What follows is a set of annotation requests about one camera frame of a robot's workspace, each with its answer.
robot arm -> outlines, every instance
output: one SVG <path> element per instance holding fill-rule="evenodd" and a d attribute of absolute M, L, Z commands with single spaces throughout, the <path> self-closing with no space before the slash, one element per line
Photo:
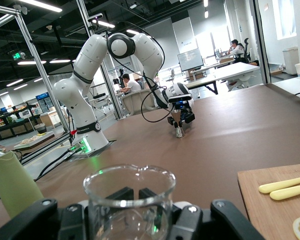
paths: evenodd
<path fill-rule="evenodd" d="M 89 92 L 93 77 L 105 58 L 107 49 L 118 59 L 135 55 L 143 65 L 143 76 L 159 107 L 178 109 L 179 106 L 181 120 L 185 119 L 185 122 L 189 123 L 194 119 L 191 109 L 193 100 L 184 101 L 185 96 L 191 98 L 185 85 L 177 83 L 161 91 L 153 81 L 162 65 L 163 57 L 157 46 L 145 34 L 140 33 L 129 38 L 122 33 L 116 33 L 109 38 L 108 45 L 106 39 L 95 34 L 83 45 L 73 64 L 72 76 L 60 80 L 53 86 L 54 96 L 68 108 L 76 123 L 77 135 L 72 144 L 84 146 L 85 156 L 106 147 L 109 143 L 101 131 L 92 107 L 83 97 Z"/>

knife handle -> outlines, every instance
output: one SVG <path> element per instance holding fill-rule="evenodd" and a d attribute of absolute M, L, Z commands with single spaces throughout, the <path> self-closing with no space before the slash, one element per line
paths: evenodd
<path fill-rule="evenodd" d="M 272 191 L 270 193 L 270 197 L 274 200 L 283 200 L 297 195 L 300 195 L 300 186 L 292 186 L 292 187 Z"/>
<path fill-rule="evenodd" d="M 259 192 L 263 194 L 268 194 L 273 191 L 289 188 L 297 184 L 300 184 L 300 177 L 261 185 L 259 186 Z"/>

exit sign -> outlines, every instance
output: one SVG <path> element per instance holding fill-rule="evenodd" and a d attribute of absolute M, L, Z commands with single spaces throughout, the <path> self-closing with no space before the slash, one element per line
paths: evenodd
<path fill-rule="evenodd" d="M 12 57 L 13 57 L 13 59 L 14 59 L 14 60 L 18 60 L 18 59 L 20 59 L 20 58 L 21 58 L 21 56 L 20 56 L 20 53 L 19 53 L 19 52 L 17 52 L 17 53 L 15 53 L 15 54 L 13 54 L 13 55 L 12 55 Z"/>

refrigerator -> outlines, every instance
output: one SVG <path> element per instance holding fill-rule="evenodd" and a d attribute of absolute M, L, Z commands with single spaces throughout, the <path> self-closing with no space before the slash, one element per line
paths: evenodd
<path fill-rule="evenodd" d="M 38 96 L 35 96 L 35 98 L 37 99 L 37 101 L 44 113 L 49 112 L 48 108 L 54 107 L 48 92 L 42 93 Z"/>

person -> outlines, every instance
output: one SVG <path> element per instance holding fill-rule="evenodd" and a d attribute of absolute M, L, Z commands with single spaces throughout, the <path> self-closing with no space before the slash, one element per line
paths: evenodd
<path fill-rule="evenodd" d="M 130 80 L 129 74 L 123 74 L 122 79 L 126 83 L 126 87 L 121 88 L 121 92 L 127 93 L 130 91 L 133 93 L 141 90 L 141 86 L 135 80 Z"/>
<path fill-rule="evenodd" d="M 244 47 L 242 46 L 241 43 L 238 42 L 237 39 L 231 41 L 231 46 L 227 52 L 227 55 L 229 54 L 231 55 L 245 54 Z M 239 61 L 240 61 L 239 57 L 236 57 L 234 63 L 238 63 Z"/>

